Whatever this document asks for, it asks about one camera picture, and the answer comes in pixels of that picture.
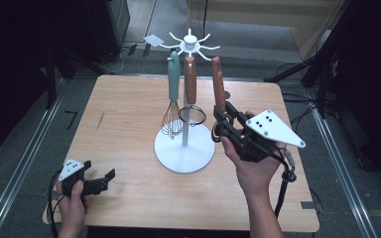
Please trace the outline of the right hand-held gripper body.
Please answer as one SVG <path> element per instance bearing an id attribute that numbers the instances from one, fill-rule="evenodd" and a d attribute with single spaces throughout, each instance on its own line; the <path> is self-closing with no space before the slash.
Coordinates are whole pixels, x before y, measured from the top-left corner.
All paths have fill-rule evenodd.
<path id="1" fill-rule="evenodd" d="M 225 120 L 222 135 L 234 146 L 242 161 L 258 163 L 273 156 L 277 143 L 296 146 L 303 149 L 306 142 L 297 135 L 272 109 L 254 116 L 237 113 L 237 119 L 243 129 L 238 130 Z"/>

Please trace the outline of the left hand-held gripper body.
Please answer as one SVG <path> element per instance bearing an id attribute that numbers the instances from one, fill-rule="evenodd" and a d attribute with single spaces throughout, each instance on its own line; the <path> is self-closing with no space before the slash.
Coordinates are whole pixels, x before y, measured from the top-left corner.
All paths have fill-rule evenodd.
<path id="1" fill-rule="evenodd" d="M 98 195 L 103 191 L 108 190 L 109 182 L 103 178 L 87 180 L 78 177 L 78 171 L 83 167 L 83 163 L 74 159 L 67 159 L 63 165 L 59 176 L 59 181 L 62 183 L 63 195 L 70 197 L 71 190 L 74 184 L 81 180 L 83 182 L 83 191 L 81 196 Z"/>

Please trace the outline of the wooden handled steel scoop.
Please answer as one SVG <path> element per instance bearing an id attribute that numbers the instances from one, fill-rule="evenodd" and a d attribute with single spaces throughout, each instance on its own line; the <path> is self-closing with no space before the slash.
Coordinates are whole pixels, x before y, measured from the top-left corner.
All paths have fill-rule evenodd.
<path id="1" fill-rule="evenodd" d="M 223 84 L 222 67 L 219 57 L 215 57 L 211 60 L 211 69 L 215 106 L 220 111 L 220 114 L 223 115 L 225 113 L 225 92 Z M 220 136 L 221 125 L 218 121 L 216 121 L 211 130 L 211 139 L 214 143 L 219 143 Z"/>

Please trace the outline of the wooden handled mesh strainer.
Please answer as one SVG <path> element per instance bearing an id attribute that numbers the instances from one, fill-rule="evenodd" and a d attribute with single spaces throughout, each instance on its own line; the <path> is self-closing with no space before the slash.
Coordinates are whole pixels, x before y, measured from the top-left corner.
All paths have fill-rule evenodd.
<path id="1" fill-rule="evenodd" d="M 196 106 L 196 66 L 195 58 L 185 60 L 185 104 L 179 111 L 180 119 L 190 126 L 202 124 L 206 115 Z"/>

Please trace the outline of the white utensil rack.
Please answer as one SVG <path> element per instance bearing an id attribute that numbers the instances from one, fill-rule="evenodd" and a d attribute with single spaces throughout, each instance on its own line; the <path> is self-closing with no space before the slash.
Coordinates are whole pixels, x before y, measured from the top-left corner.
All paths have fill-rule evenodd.
<path id="1" fill-rule="evenodd" d="M 204 60 L 210 61 L 200 50 L 213 51 L 217 50 L 217 47 L 203 46 L 202 43 L 210 35 L 199 39 L 192 33 L 191 28 L 188 28 L 188 33 L 181 39 L 177 38 L 173 33 L 171 33 L 171 37 L 179 43 L 175 46 L 162 44 L 160 47 L 170 49 L 179 55 L 181 78 L 178 104 L 181 110 L 185 104 L 186 58 L 194 58 L 194 55 L 200 55 Z M 213 158 L 215 146 L 210 141 L 209 131 L 203 123 L 196 126 L 190 126 L 183 121 L 182 123 L 183 132 L 174 140 L 164 135 L 160 129 L 155 139 L 154 149 L 159 162 L 169 171 L 176 174 L 192 174 L 208 165 Z"/>

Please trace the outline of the teal handled wire whisk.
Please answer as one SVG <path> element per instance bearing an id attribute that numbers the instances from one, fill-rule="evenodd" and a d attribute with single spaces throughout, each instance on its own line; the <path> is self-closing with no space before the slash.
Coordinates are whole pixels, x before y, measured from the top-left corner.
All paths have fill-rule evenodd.
<path id="1" fill-rule="evenodd" d="M 169 105 L 162 119 L 162 133 L 172 140 L 183 132 L 183 123 L 179 118 L 178 104 L 180 92 L 181 66 L 177 52 L 171 52 L 168 61 Z"/>

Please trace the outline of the person's left hand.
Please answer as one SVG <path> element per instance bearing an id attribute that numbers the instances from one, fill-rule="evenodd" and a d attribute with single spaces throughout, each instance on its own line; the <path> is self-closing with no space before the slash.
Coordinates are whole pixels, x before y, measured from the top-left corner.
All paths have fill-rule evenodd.
<path id="1" fill-rule="evenodd" d="M 85 207 L 81 200 L 83 182 L 78 180 L 68 198 L 63 198 L 59 204 L 62 216 L 62 228 L 83 228 L 85 219 Z"/>

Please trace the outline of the person's right hand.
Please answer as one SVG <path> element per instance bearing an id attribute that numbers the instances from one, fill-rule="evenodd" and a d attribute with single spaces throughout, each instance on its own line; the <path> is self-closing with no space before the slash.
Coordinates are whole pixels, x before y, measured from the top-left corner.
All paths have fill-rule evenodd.
<path id="1" fill-rule="evenodd" d="M 228 138 L 221 137 L 220 140 L 225 155 L 236 168 L 237 179 L 246 198 L 269 201 L 269 185 L 280 162 L 272 157 L 267 157 L 259 163 L 242 161 Z"/>

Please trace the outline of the black metal stand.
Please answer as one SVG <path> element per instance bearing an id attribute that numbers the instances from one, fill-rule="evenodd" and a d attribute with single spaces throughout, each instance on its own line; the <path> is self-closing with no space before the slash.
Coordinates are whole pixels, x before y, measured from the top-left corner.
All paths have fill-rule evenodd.
<path id="1" fill-rule="evenodd" d="M 331 31 L 322 47 L 316 54 L 306 61 L 296 63 L 289 69 L 278 73 L 275 76 L 264 78 L 265 82 L 277 83 L 286 77 L 306 69 L 302 78 L 302 85 L 305 88 L 311 88 L 318 82 L 317 92 L 317 111 L 322 119 L 325 118 L 325 94 L 327 83 L 330 80 L 331 60 L 336 52 L 339 43 L 339 34 L 337 31 Z"/>
<path id="2" fill-rule="evenodd" d="M 73 78 L 75 70 L 70 62 L 71 51 L 67 48 L 57 47 L 50 48 L 46 56 L 46 80 L 48 88 L 47 109 L 50 109 L 56 101 L 56 69 L 59 70 L 63 77 Z"/>

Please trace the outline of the light wooden cabinet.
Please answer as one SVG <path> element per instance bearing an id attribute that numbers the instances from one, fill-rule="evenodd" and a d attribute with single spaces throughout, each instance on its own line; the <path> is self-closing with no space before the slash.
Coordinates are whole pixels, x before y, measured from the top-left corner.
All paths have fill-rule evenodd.
<path id="1" fill-rule="evenodd" d="M 203 20 L 291 29 L 302 60 L 331 29 L 349 0 L 189 0 L 188 22 Z"/>

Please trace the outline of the white paper sheet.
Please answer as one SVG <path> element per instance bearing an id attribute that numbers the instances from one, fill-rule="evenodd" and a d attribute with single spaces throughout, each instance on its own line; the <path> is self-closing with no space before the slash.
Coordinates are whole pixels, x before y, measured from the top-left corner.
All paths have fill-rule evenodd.
<path id="1" fill-rule="evenodd" d="M 149 35 L 149 36 L 144 37 L 144 41 L 147 44 L 151 45 L 152 47 L 158 47 L 164 43 L 164 41 L 162 39 L 160 39 L 159 37 L 157 37 L 155 35 Z"/>

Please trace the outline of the black cabinet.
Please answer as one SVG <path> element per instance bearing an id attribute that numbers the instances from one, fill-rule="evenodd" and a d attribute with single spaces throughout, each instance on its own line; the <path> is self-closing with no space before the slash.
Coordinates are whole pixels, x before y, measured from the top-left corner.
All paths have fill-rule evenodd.
<path id="1" fill-rule="evenodd" d="M 95 44 L 93 59 L 108 62 L 117 56 L 130 23 L 127 0 L 85 0 Z"/>

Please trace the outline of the metal floor rail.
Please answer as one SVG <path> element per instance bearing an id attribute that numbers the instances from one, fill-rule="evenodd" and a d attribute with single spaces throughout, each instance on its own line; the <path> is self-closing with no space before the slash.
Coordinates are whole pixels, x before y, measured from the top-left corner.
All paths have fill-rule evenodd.
<path id="1" fill-rule="evenodd" d="M 67 88 L 67 81 L 61 78 L 57 83 L 57 96 L 55 102 L 46 109 L 40 123 L 36 126 L 33 136 L 31 137 L 25 151 L 23 152 L 17 167 L 7 182 L 3 192 L 0 195 L 0 228 L 10 211 L 16 196 L 21 189 L 25 177 L 38 153 L 49 128 L 60 108 L 62 98 Z"/>
<path id="2" fill-rule="evenodd" d="M 313 109 L 318 130 L 323 139 L 326 150 L 331 159 L 338 181 L 345 194 L 347 202 L 350 206 L 357 226 L 363 238 L 378 238 L 376 229 L 370 219 L 369 213 L 363 203 L 362 198 L 352 180 L 352 177 L 344 163 L 343 157 L 333 139 L 332 133 L 325 119 L 322 118 L 319 112 L 319 106 L 316 105 Z"/>

